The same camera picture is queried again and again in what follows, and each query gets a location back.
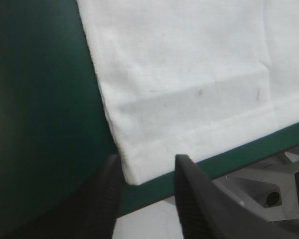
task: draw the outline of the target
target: white fabric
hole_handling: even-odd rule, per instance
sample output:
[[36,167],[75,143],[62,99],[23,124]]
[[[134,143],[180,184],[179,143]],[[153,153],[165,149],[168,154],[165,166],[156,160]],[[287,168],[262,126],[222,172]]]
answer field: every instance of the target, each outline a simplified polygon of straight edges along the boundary
[[78,0],[126,180],[299,121],[299,0]]

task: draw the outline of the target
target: green table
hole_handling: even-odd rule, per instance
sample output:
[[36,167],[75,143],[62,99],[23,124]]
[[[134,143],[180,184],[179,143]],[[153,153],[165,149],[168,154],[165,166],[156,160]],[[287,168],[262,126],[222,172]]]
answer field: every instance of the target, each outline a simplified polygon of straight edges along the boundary
[[[216,177],[299,144],[299,123],[200,162]],[[75,0],[0,0],[0,234],[74,192],[117,149]],[[172,173],[124,185],[121,214],[167,197]]]

